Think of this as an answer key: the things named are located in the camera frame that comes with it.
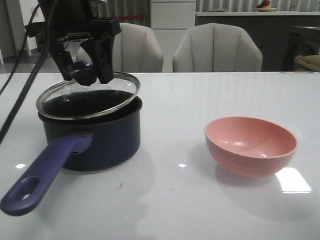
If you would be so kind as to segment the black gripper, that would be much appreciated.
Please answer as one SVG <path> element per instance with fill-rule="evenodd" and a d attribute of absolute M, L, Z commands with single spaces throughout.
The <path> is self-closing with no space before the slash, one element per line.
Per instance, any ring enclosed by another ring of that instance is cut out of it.
<path fill-rule="evenodd" d="M 29 37 L 35 37 L 49 29 L 49 53 L 63 79 L 72 80 L 67 66 L 73 60 L 59 40 L 70 37 L 88 39 L 80 46 L 91 59 L 100 83 L 108 84 L 114 78 L 113 45 L 115 36 L 121 32 L 120 21 L 95 17 L 88 0 L 39 0 L 38 4 L 44 21 L 29 23 L 25 30 Z"/>

